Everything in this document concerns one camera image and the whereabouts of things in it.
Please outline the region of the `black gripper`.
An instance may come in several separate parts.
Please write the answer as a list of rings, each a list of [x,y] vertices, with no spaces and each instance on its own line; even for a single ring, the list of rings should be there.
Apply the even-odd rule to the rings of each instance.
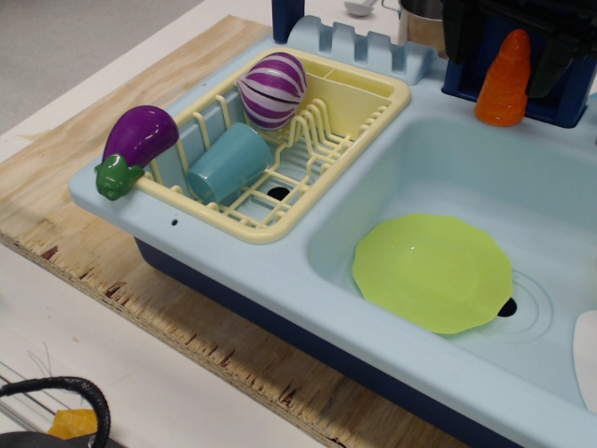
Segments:
[[[446,53],[456,64],[478,46],[491,16],[547,38],[527,84],[529,98],[547,96],[573,58],[596,56],[594,1],[445,1],[442,16]]]

